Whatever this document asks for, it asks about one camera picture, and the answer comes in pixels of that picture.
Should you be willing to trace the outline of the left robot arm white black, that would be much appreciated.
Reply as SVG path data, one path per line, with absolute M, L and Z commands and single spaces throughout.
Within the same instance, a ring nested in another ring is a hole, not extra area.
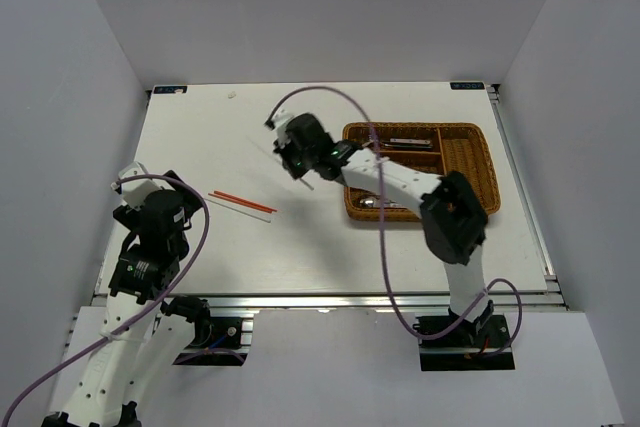
M 153 389 L 187 345 L 211 334 L 196 297 L 164 300 L 198 258 L 186 232 L 202 196 L 173 171 L 147 173 L 138 163 L 113 185 L 124 203 L 113 212 L 128 233 L 108 285 L 100 338 L 83 351 L 87 365 L 63 407 L 46 426 L 138 426 Z

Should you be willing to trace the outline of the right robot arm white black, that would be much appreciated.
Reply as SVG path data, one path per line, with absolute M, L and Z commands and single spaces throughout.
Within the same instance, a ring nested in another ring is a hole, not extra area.
M 423 340 L 450 333 L 472 346 L 488 332 L 493 304 L 486 291 L 482 245 L 488 217 L 466 177 L 446 176 L 403 166 L 380 152 L 379 136 L 369 131 L 371 146 L 334 141 L 310 113 L 280 113 L 268 121 L 276 139 L 274 151 L 294 179 L 314 171 L 327 181 L 365 190 L 391 200 L 416 215 L 429 251 L 444 266 L 449 287 L 451 326 Z

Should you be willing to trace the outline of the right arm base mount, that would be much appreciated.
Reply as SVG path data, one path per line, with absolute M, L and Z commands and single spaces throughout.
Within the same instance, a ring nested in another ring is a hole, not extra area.
M 422 372 L 511 371 L 515 360 L 510 347 L 498 352 L 510 339 L 504 315 L 493 315 L 472 337 L 462 327 L 443 338 L 419 342 Z

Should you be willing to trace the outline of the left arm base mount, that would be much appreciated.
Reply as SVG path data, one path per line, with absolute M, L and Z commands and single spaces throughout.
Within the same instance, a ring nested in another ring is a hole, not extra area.
M 175 365 L 241 367 L 245 363 L 248 343 L 242 340 L 245 324 L 242 317 L 215 316 L 205 299 L 178 296 L 161 304 L 152 332 L 169 330 L 170 320 L 187 334 L 193 334 L 174 360 Z

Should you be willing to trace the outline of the fork with black handle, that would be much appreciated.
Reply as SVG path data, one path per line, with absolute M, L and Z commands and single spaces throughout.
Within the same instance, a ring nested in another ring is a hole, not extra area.
M 384 150 L 416 150 L 432 151 L 434 145 L 430 139 L 389 139 L 380 143 L 380 148 Z

